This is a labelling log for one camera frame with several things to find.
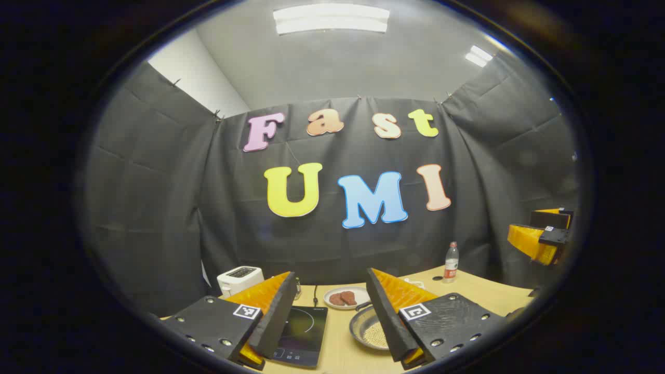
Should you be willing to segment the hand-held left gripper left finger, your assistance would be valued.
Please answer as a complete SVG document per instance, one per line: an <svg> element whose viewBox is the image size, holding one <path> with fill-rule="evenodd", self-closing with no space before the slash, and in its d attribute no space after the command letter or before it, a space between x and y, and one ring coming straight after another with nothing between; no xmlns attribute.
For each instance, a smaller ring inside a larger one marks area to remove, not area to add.
<svg viewBox="0 0 665 374"><path fill-rule="evenodd" d="M295 272L284 272L226 299L203 297L161 324L207 355L261 371L278 345L296 292Z"/></svg>

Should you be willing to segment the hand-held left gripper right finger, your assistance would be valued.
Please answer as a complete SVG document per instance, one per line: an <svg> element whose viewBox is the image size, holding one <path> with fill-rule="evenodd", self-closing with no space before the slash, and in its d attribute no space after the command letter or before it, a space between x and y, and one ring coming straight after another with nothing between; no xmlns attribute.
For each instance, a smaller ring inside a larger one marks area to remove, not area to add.
<svg viewBox="0 0 665 374"><path fill-rule="evenodd" d="M437 296L374 268L366 291L390 355L404 369L456 362L507 323L460 293Z"/></svg>

